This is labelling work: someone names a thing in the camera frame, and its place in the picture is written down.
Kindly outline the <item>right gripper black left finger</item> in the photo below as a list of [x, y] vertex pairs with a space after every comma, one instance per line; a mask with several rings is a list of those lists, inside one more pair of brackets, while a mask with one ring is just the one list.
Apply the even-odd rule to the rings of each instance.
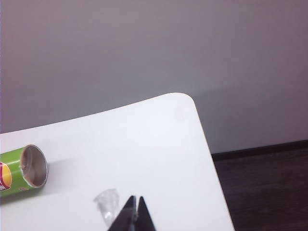
[[136, 196], [131, 196], [115, 218], [108, 231], [134, 231], [136, 221]]

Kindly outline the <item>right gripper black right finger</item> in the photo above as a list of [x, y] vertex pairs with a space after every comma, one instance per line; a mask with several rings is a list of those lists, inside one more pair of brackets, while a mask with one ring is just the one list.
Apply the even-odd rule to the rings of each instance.
[[134, 225], [136, 231], [156, 231], [143, 196], [139, 199], [137, 218]]

